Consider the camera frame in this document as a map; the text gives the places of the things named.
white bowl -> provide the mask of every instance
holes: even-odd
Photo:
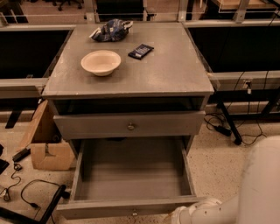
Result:
[[[96,51],[86,55],[80,62],[81,66],[88,72],[97,76],[106,76],[119,67],[121,57],[116,52]]]

closed drawer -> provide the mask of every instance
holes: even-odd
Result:
[[[54,121],[64,139],[99,137],[154,137],[196,135],[204,111],[56,115]]]
[[[70,200],[57,209],[67,219],[167,214],[201,200],[184,145],[178,136],[84,140]]]

snack bag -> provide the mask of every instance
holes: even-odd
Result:
[[[133,22],[120,19],[109,20],[103,27],[97,28],[89,37],[98,42],[116,42],[124,39]]]

cardboard box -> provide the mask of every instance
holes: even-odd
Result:
[[[69,143],[60,140],[60,133],[53,121],[53,112],[47,100],[38,105],[29,127],[18,146],[18,151],[31,148],[34,169],[63,171],[71,168],[74,153]]]

white robot part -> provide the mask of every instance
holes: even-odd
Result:
[[[229,201],[206,199],[179,207],[168,224],[278,224],[280,223],[280,136],[255,145],[248,155],[241,189]]]

